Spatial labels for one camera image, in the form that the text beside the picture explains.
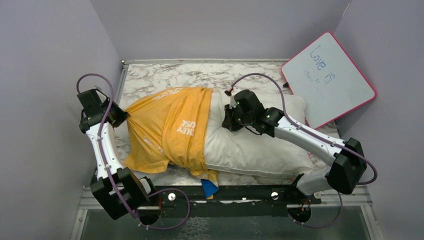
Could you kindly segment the white pillow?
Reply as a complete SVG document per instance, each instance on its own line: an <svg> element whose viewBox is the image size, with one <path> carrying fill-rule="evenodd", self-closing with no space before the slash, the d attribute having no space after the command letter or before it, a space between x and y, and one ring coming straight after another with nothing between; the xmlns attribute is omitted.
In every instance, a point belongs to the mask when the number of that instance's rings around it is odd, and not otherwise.
<svg viewBox="0 0 424 240"><path fill-rule="evenodd" d="M222 127L229 102L222 89L213 90L203 150L210 170L272 179L293 179L313 170L307 151L295 144L245 128Z"/></svg>

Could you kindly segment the yellow Mickey Mouse pillowcase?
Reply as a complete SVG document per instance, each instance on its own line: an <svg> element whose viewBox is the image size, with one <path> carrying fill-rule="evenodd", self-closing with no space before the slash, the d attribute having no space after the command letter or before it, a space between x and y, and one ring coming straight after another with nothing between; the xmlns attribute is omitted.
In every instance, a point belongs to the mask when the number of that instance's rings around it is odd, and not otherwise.
<svg viewBox="0 0 424 240"><path fill-rule="evenodd" d="M212 93L208 87L173 87L132 103L126 108L130 152L124 165L147 174L169 165L188 169L212 199L218 172L208 169L204 157Z"/></svg>

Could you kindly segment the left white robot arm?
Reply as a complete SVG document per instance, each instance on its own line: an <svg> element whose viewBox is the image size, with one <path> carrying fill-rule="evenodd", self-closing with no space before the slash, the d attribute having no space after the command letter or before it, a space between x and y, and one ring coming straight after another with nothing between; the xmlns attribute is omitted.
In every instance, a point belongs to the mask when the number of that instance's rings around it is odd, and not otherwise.
<svg viewBox="0 0 424 240"><path fill-rule="evenodd" d="M129 113L96 88L78 93L77 98L83 107L79 128L90 140L96 159L92 195L112 219L126 214L139 219L138 207L155 203L157 191L147 178L139 180L120 162L115 128Z"/></svg>

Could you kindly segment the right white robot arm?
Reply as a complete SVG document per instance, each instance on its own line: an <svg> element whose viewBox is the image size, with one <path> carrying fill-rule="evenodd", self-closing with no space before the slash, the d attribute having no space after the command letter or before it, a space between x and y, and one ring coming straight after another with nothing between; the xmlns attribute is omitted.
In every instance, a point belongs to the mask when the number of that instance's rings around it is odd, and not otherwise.
<svg viewBox="0 0 424 240"><path fill-rule="evenodd" d="M234 132L252 127L260 135L288 141L326 163L321 171L300 174L288 190L289 199L300 204L314 193L335 190L350 195L367 169L361 143L325 135L291 118L275 107L264 108L256 94L242 90L224 106L222 127Z"/></svg>

